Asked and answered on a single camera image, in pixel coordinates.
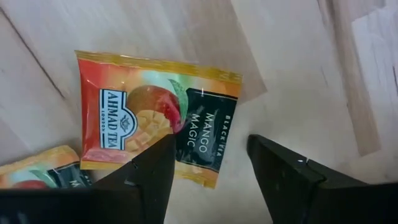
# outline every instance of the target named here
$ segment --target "small white label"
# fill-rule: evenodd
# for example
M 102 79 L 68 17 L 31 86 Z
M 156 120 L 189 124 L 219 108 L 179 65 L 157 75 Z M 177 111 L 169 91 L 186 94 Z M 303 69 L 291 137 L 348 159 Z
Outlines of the small white label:
M 126 107 L 127 93 L 99 90 L 99 130 L 101 147 L 124 150 L 124 141 L 137 129 L 137 118 Z

